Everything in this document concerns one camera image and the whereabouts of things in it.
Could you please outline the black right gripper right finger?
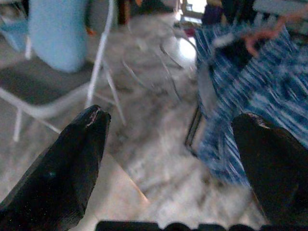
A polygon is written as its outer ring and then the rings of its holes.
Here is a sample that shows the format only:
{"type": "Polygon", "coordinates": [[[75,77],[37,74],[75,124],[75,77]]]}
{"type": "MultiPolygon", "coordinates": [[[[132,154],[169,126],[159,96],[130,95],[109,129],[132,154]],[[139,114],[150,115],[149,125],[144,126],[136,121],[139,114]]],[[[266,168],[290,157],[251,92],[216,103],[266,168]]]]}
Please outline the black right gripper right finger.
{"type": "Polygon", "coordinates": [[[295,136],[263,117],[243,113],[232,131],[245,174],[273,225],[308,224],[308,150],[295,136]]]}

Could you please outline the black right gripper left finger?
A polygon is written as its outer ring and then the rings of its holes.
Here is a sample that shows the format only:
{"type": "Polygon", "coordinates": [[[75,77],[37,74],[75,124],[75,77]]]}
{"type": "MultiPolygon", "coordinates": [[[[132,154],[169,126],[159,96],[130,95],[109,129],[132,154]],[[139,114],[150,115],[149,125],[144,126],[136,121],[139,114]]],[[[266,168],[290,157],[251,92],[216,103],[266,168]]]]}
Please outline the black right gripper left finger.
{"type": "Polygon", "coordinates": [[[84,218],[111,117],[84,109],[28,168],[0,204],[3,231],[67,231],[84,218]]]}

